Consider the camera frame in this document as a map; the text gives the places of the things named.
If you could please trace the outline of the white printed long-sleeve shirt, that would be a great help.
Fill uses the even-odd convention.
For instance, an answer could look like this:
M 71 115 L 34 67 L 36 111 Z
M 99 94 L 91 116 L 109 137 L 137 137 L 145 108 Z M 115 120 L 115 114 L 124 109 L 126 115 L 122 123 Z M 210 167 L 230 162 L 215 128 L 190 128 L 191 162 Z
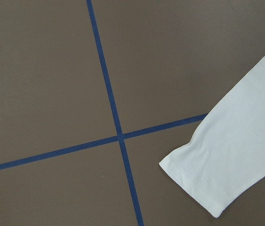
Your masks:
M 159 165 L 215 218 L 265 177 L 265 56 Z

